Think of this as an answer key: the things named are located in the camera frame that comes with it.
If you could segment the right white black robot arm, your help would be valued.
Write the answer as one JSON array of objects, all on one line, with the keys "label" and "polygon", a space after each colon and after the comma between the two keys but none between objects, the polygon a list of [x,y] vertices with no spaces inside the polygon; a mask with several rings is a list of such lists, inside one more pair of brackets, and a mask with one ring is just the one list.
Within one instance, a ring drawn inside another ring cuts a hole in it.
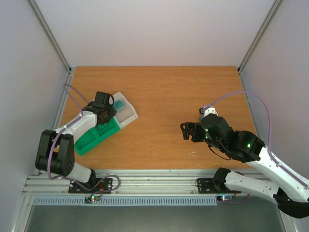
[{"label": "right white black robot arm", "polygon": [[291,217],[308,217],[308,179],[269,152],[255,134],[233,130],[223,117],[216,114],[208,114],[198,123],[182,123],[180,128],[184,140],[205,142],[209,148],[216,148],[228,159],[254,167],[269,178],[269,181],[261,181],[219,168],[212,178],[213,186],[219,193],[227,190],[248,193],[276,204]]}]

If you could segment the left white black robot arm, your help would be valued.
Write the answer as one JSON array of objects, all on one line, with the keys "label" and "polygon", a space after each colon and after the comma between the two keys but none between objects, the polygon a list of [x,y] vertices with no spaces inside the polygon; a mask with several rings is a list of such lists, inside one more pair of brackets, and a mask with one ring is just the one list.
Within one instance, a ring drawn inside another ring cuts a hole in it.
[{"label": "left white black robot arm", "polygon": [[116,115],[113,95],[97,92],[93,101],[70,122],[56,130],[41,133],[35,167],[46,171],[50,179],[63,177],[75,182],[85,192],[97,188],[95,171],[75,161],[74,144],[90,129],[109,123]]}]

